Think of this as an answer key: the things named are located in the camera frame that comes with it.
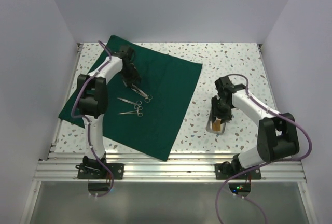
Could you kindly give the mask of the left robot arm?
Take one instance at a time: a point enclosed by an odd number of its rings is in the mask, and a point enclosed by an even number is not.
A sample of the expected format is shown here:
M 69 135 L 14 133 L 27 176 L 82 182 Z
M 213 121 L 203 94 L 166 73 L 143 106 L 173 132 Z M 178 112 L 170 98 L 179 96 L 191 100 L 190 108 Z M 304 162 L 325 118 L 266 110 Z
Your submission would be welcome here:
M 109 55 L 95 70 L 78 76 L 78 93 L 71 111 L 72 118 L 81 118 L 85 127 L 86 153 L 80 169 L 98 179 L 110 171 L 103 144 L 103 117 L 108 108 L 107 85 L 117 74 L 127 87 L 141 80 L 130 57 Z

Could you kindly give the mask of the green surgical cloth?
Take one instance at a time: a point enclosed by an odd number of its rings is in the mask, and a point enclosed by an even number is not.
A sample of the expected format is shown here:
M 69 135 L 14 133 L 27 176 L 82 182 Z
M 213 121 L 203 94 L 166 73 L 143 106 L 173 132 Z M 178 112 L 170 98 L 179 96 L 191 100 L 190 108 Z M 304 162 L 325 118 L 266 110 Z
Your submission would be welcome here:
M 202 64 L 153 51 L 115 35 L 107 43 L 112 52 L 119 51 L 123 45 L 135 51 L 133 63 L 142 78 L 138 87 L 153 98 L 143 104 L 143 116 L 127 115 L 125 112 L 131 105 L 120 99 L 137 101 L 140 96 L 125 87 L 121 75 L 115 75 L 107 85 L 103 139 L 166 161 L 191 102 Z

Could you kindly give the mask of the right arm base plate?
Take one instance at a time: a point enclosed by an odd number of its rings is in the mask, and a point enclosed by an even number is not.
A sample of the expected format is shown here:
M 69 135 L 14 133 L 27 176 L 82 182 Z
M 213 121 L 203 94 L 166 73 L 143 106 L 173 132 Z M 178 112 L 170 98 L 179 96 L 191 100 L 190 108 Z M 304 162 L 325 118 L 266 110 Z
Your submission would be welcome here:
M 235 175 L 238 175 L 239 173 L 242 173 L 246 169 L 233 165 L 232 163 L 226 161 L 223 163 L 216 163 L 214 165 L 215 168 L 215 176 L 217 180 L 226 180 L 231 177 L 234 177 Z M 243 173 L 241 175 L 238 175 L 237 177 L 234 177 L 233 179 L 236 180 L 245 180 L 245 179 L 253 179 L 253 180 L 260 180 L 262 179 L 261 171 L 260 169 L 255 169 L 253 171 Z

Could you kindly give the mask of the steel scissors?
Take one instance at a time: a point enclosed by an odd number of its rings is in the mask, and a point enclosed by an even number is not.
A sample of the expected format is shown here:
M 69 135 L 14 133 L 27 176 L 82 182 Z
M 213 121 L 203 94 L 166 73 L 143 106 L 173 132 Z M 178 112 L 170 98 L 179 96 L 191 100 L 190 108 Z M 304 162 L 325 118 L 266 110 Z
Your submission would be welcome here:
M 124 99 L 124 98 L 120 98 L 118 97 L 119 100 L 123 101 L 123 102 L 126 102 L 128 104 L 131 104 L 134 106 L 134 109 L 139 109 L 142 105 L 142 102 L 141 101 L 130 101 L 130 100 L 127 100 L 127 99 Z
M 146 102 L 146 103 L 149 103 L 152 99 L 153 99 L 153 96 L 152 95 L 150 95 L 150 94 L 146 94 L 145 92 L 143 92 L 140 88 L 138 88 L 136 85 L 134 85 L 134 84 L 132 84 L 131 85 L 131 89 L 135 92 L 135 93 L 137 93 L 137 94 L 139 94 L 140 96 L 142 96 L 143 98 L 144 98 L 144 101 Z

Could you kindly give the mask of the steel hemostat forceps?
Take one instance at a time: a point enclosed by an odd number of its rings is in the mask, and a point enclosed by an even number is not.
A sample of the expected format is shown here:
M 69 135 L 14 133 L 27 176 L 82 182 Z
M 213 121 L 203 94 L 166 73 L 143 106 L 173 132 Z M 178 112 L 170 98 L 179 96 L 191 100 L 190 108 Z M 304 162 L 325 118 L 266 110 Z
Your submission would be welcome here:
M 119 115 L 136 115 L 138 117 L 142 117 L 143 116 L 142 110 L 143 110 L 142 106 L 138 106 L 133 111 L 127 111 L 127 112 L 122 112 L 122 113 L 118 113 L 118 114 Z

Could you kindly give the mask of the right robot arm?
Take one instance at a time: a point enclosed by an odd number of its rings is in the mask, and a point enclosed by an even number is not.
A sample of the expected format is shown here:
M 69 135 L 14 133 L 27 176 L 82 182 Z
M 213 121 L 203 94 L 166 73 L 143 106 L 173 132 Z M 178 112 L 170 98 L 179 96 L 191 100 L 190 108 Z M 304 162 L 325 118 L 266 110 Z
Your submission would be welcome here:
M 231 121 L 232 110 L 238 108 L 258 127 L 256 145 L 233 156 L 230 162 L 219 167 L 228 178 L 244 178 L 250 168 L 274 162 L 299 152 L 299 141 L 293 115 L 269 108 L 245 89 L 226 92 L 224 96 L 211 99 L 209 126 L 213 132 L 221 130 L 223 124 Z

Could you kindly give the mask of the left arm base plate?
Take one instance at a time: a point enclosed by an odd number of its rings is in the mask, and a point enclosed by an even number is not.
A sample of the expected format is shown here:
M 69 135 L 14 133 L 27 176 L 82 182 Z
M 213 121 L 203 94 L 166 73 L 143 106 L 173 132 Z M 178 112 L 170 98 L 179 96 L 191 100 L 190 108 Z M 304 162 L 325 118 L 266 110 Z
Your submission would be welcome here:
M 78 179 L 115 179 L 122 180 L 124 173 L 124 164 L 122 163 L 107 163 L 101 165 L 96 162 L 93 164 L 79 164 L 75 166 L 78 169 Z

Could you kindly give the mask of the stainless steel tray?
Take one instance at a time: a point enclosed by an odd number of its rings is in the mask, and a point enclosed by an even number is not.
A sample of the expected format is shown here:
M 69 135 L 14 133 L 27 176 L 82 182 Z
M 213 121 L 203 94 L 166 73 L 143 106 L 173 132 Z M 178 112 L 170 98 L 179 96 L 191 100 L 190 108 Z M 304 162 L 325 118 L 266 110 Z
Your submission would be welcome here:
M 222 123 L 222 121 L 219 118 L 216 118 L 213 120 L 212 116 L 209 115 L 207 125 L 205 127 L 205 130 L 209 133 L 222 135 L 225 131 L 226 124 Z

